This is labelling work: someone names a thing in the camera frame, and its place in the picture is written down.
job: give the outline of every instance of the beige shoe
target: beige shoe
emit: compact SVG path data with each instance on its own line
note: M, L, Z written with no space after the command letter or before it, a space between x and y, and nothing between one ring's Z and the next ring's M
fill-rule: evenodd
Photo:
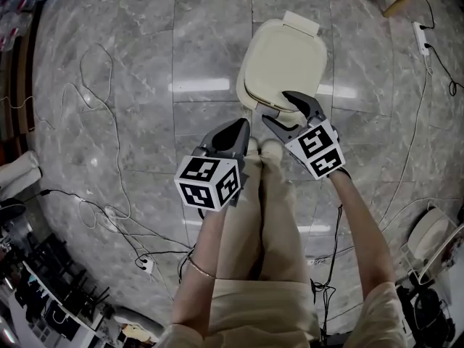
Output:
M249 137L248 141L248 152L247 154L257 154L258 153L258 141L254 137Z
M275 139L268 139L262 143L261 157L267 158L280 164L283 156L282 143Z

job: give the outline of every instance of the shirt sleeve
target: shirt sleeve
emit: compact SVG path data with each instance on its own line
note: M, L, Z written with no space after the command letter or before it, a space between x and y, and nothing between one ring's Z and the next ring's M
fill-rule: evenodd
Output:
M198 331L184 325L171 325L162 333L158 348L197 348L203 345L203 337Z
M405 348L403 312L392 282L372 290L364 301L361 316L344 348Z

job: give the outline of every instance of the beige pants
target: beige pants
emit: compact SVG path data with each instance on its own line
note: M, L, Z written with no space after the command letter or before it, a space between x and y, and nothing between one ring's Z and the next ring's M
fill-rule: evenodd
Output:
M263 281L307 283L290 183L280 166L257 152L250 152L245 163L249 177L237 206L229 207L225 217L217 277L257 279L252 274L258 269Z

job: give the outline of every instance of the gray marble floor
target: gray marble floor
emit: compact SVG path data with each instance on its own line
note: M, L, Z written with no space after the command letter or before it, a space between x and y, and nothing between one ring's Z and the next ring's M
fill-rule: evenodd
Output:
M43 170L40 187L72 191L128 212L117 171L115 124L105 109L86 109L72 87L62 97L65 84L73 83L93 107L98 105L94 94L107 98L115 114L123 185L132 218L146 228L131 220L121 220L121 225L140 235L136 238L151 251L183 248L150 236L152 231L192 245L199 218L182 206L173 173L182 156L222 121L245 116L256 137L270 136L237 101L235 82L253 32L288 9L320 24L328 49L322 84L331 91L317 98L339 130L347 169L384 230L397 274L404 275L399 248L427 205L416 200L437 198L439 207L455 215L463 195L464 92L448 94L449 80L433 57L434 73L418 112L426 69L410 22L430 24L430 15L424 0L412 0L386 19L381 10L392 1L48 0L36 44L34 95L37 115L56 130L36 120L30 136ZM430 2L436 29L428 30L427 37L462 82L464 15L459 1ZM111 60L94 44L102 45ZM205 91L206 80L226 85ZM314 181L289 156L283 166L297 190L295 213L306 255L311 260L330 254L339 205L333 187L327 180ZM178 256L157 256L157 269L149 277L133 265L135 252L121 235L110 232L114 228L92 229L85 207L81 215L87 227L81 222L78 200L50 194L40 204L76 260L101 286L110 287L113 302L168 322ZM339 249L351 245L344 218ZM335 264L337 292L328 314L329 332L351 329L362 302L353 251L342 252ZM311 272L316 281L324 281L328 263L312 266ZM320 298L317 309L322 316Z

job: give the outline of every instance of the beige shirt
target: beige shirt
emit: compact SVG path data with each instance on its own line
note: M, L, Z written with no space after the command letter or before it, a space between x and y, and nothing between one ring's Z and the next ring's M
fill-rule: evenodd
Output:
M309 347L320 338L309 285L273 281L216 281L210 335L169 326L157 347ZM364 301L345 348L404 348L402 308L393 283L377 286Z

